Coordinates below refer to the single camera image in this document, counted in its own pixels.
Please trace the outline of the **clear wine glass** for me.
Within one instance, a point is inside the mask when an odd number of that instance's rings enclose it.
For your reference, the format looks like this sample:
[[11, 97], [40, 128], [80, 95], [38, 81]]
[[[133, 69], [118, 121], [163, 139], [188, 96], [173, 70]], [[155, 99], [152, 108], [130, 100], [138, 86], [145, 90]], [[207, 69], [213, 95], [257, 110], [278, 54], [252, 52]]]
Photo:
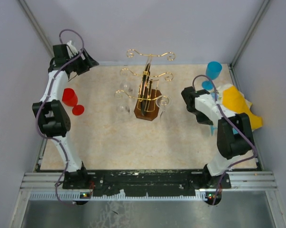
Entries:
[[168, 108], [172, 105], [172, 98], [167, 95], [160, 95], [156, 99], [156, 105], [161, 112], [159, 119], [162, 121], [165, 118]]
[[119, 114], [130, 114], [130, 108], [128, 100], [126, 99], [124, 92], [118, 90], [114, 94], [116, 98], [116, 111]]
[[120, 83], [120, 89], [126, 93], [133, 92], [133, 86], [128, 79], [128, 69], [123, 68], [120, 70], [120, 76], [122, 77], [122, 82]]

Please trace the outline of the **blue wine glass front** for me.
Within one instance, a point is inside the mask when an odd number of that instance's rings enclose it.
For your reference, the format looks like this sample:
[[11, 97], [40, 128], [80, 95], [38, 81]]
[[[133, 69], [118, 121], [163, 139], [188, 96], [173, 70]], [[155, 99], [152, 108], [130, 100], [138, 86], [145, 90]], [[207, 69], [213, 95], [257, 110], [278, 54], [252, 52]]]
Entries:
[[[213, 100], [215, 100], [215, 96], [217, 96], [217, 101], [220, 101], [220, 99], [221, 99], [219, 93], [211, 92], [211, 96], [212, 96]], [[217, 129], [217, 127], [214, 127], [213, 125], [210, 126], [211, 136], [214, 135], [214, 131], [216, 129]]]

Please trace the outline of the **red plastic wine glass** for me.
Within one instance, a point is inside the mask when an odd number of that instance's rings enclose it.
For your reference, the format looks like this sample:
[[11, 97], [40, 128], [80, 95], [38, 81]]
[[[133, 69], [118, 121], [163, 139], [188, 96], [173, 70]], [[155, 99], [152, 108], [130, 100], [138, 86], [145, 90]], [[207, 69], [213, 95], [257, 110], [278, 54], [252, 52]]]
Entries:
[[64, 89], [62, 101], [66, 106], [72, 108], [73, 115], [79, 116], [84, 113], [84, 106], [78, 104], [78, 97], [73, 89]]

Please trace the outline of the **blue wine glass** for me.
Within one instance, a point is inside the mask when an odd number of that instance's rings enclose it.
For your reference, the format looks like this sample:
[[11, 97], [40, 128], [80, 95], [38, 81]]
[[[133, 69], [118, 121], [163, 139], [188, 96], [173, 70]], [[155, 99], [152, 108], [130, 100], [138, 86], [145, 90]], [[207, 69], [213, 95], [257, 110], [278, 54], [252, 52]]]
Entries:
[[[215, 80], [222, 71], [222, 65], [219, 62], [212, 61], [208, 63], [205, 75], [208, 76], [211, 80]], [[202, 82], [202, 88], [206, 90], [212, 90], [213, 86], [210, 81], [206, 80]]]
[[[219, 93], [211, 92], [211, 96], [212, 96], [213, 100], [215, 100], [215, 96], [217, 96], [217, 101], [220, 101], [220, 99], [221, 99]], [[210, 126], [211, 136], [214, 135], [214, 131], [216, 129], [217, 129], [217, 127], [214, 127], [213, 125]]]

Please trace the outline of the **yellow patterned cloth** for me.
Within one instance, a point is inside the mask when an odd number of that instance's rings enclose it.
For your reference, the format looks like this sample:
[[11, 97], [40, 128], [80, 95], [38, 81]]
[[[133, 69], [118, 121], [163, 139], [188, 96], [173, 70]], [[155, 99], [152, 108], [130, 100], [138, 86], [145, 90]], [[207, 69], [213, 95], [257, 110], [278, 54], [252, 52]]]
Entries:
[[248, 115], [252, 131], [263, 126], [263, 119], [253, 114], [250, 110], [252, 102], [248, 101], [244, 94], [240, 92], [234, 85], [225, 84], [217, 88], [219, 96], [219, 104], [237, 114], [245, 113]]

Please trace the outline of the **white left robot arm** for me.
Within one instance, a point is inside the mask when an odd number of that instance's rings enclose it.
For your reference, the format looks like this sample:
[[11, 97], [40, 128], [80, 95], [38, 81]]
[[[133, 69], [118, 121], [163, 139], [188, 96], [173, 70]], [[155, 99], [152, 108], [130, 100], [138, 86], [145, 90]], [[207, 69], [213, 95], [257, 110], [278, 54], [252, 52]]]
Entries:
[[62, 104], [63, 93], [72, 72], [81, 75], [99, 63], [84, 48], [78, 51], [71, 41], [54, 45], [53, 51], [55, 56], [48, 68], [45, 92], [39, 102], [32, 104], [32, 111], [38, 133], [55, 144], [66, 166], [65, 171], [76, 172], [81, 170], [83, 162], [69, 134], [71, 120]]

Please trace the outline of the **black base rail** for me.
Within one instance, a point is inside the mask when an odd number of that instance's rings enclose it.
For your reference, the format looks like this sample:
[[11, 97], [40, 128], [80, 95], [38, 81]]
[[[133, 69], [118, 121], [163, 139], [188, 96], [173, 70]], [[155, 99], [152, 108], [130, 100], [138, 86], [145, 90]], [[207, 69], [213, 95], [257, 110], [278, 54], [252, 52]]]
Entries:
[[95, 170], [76, 182], [58, 172], [25, 173], [20, 190], [31, 200], [59, 200], [83, 205], [90, 201], [204, 201], [218, 205], [225, 192], [276, 191], [270, 171], [234, 170], [207, 177], [202, 170]]

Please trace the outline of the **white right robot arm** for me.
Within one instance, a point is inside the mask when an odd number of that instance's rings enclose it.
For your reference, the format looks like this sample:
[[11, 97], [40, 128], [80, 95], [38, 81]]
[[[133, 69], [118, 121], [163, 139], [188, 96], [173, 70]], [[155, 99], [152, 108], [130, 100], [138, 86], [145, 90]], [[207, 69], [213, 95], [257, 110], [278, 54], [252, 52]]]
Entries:
[[206, 165], [208, 173], [203, 175], [204, 185], [214, 188], [220, 182], [219, 175], [252, 150], [254, 139], [249, 116], [246, 113], [237, 114], [218, 104], [207, 90], [196, 91], [190, 86], [181, 95], [187, 111], [196, 116], [199, 124], [217, 129], [218, 152]]

